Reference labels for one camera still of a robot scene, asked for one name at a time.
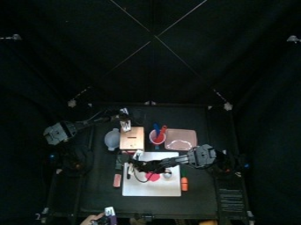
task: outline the white object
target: white object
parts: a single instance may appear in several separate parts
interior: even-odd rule
[[[144,152],[139,158],[141,161],[160,160],[163,158],[176,157],[179,152]],[[121,195],[122,196],[160,196],[160,197],[179,197],[179,166],[168,168],[172,176],[165,179],[160,174],[160,178],[156,181],[148,181],[141,183],[136,180],[135,176],[127,179],[127,170],[122,170],[122,184]],[[147,180],[145,173],[135,171],[135,175],[140,181]]]
[[[120,133],[117,128],[113,128],[112,131],[104,136],[104,143],[109,151],[113,151],[118,147]]]
[[[185,129],[167,129],[164,149],[167,150],[185,150],[196,147],[197,138],[195,130]]]

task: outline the pink circle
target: pink circle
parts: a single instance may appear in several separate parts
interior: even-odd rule
[[[153,182],[160,179],[160,174],[148,172],[145,173],[145,178],[149,178],[149,181]]]

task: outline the light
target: light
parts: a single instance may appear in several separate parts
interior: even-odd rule
[[[295,35],[291,35],[291,36],[288,36],[286,41],[291,41],[291,42],[296,43],[296,42],[301,42],[301,39],[298,39]]]

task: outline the black table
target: black table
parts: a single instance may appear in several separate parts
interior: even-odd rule
[[[213,149],[224,149],[231,151],[232,154],[238,153],[231,112],[225,111],[221,106],[109,105],[109,108],[118,109],[124,106],[128,111],[133,113],[133,116],[136,115],[137,117],[136,120],[131,121],[132,126],[144,127],[145,151],[157,151],[149,144],[148,133],[152,130],[152,124],[159,123],[160,125],[167,125],[168,128],[195,130],[197,145],[208,144]],[[98,111],[106,108],[106,105],[97,105],[96,107]],[[219,190],[223,190],[223,186],[219,187],[216,185],[219,178],[213,178],[207,171],[191,169],[189,167],[184,167],[189,181],[189,190],[181,192],[180,197],[121,196],[121,187],[112,187],[113,174],[120,173],[114,170],[117,150],[114,152],[108,151],[102,141],[104,135],[113,128],[120,128],[117,121],[100,124],[92,128],[89,133],[84,131],[85,134],[82,132],[82,134],[78,134],[76,137],[80,139],[81,136],[84,136],[81,139],[89,142],[89,147],[93,152],[93,166],[84,178],[77,179],[78,183],[76,183],[73,178],[60,178],[60,180],[70,179],[68,182],[76,183],[69,187],[72,189],[72,197],[69,197],[69,199],[76,197],[76,201],[72,203],[74,207],[69,207],[68,210],[62,210],[62,207],[57,207],[60,204],[56,204],[57,206],[56,209],[53,207],[53,212],[57,214],[58,211],[64,211],[69,216],[77,216],[96,214],[105,207],[112,206],[118,217],[132,217],[133,214],[141,214],[163,219],[179,218],[203,220],[217,219],[219,216],[223,215],[227,216],[227,214],[221,212],[224,208],[221,208],[221,205],[217,203],[221,200]],[[243,190],[243,179],[234,178],[230,183],[238,183],[235,190],[238,189],[244,204],[246,193]],[[62,194],[56,195],[56,198],[62,198]]]

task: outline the pink object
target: pink object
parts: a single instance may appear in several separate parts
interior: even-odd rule
[[[145,178],[149,178],[149,181],[153,182],[160,179],[160,174],[148,172],[145,173]]]
[[[155,130],[151,130],[149,132],[149,141],[153,145],[160,145],[163,142],[164,142],[164,139],[165,139],[165,134],[163,134],[163,140],[160,140],[160,142],[156,142],[156,132]]]
[[[114,174],[112,186],[120,187],[120,181],[121,181],[121,174]]]
[[[167,129],[167,127],[163,126],[161,129],[160,129],[159,136],[157,136],[156,139],[155,139],[155,142],[156,142],[156,143],[164,141],[164,139],[165,139],[165,135],[164,135],[165,129]]]

